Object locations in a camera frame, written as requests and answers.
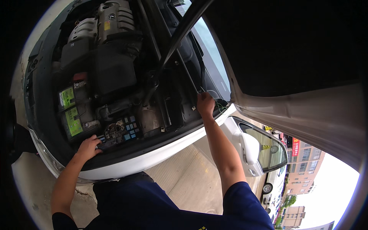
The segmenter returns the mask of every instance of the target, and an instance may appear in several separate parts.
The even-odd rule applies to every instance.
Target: pavement
[[[42,32],[71,0],[58,0],[47,10],[27,40],[14,71],[11,87],[15,99],[17,122],[26,127],[23,101],[23,76],[28,56]],[[234,113],[253,124],[257,122]],[[12,165],[13,175],[24,204],[40,229],[53,229],[50,198],[55,177],[49,172],[41,158],[23,153]],[[166,161],[146,171],[167,193],[173,202],[184,210],[222,214],[221,181],[216,167],[193,145],[178,152]],[[252,191],[261,196],[265,175],[247,178]],[[71,213],[79,228],[86,227],[99,213],[92,185],[77,187],[71,205]]]

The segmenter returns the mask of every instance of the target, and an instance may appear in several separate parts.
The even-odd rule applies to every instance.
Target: green battery label
[[[75,102],[70,102],[74,98],[73,87],[59,93],[60,104],[64,109],[70,108],[75,105]]]
[[[78,115],[78,111],[76,107],[65,112],[65,116],[68,122],[69,131],[70,131],[71,136],[75,136],[78,133],[83,132],[80,120],[79,119],[74,120],[74,117],[77,115]]]

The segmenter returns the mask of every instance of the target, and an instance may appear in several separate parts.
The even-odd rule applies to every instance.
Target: hand
[[[213,109],[215,108],[215,100],[209,92],[197,94],[197,109],[203,120],[213,119]]]
[[[101,149],[96,149],[96,145],[101,143],[102,141],[98,139],[96,135],[93,135],[81,143],[75,155],[79,156],[82,161],[86,162],[97,154],[102,153]]]

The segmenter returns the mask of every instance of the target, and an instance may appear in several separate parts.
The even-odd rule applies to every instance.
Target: white side mirror
[[[257,163],[259,155],[259,142],[257,139],[244,132],[237,132],[233,137],[239,138],[243,161],[248,165]]]

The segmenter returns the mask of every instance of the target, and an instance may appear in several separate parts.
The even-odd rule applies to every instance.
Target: wheel
[[[272,191],[272,185],[270,183],[266,183],[263,185],[262,192],[263,194],[269,194]]]
[[[270,151],[271,153],[276,153],[277,151],[279,151],[279,147],[277,147],[276,145],[272,145]]]

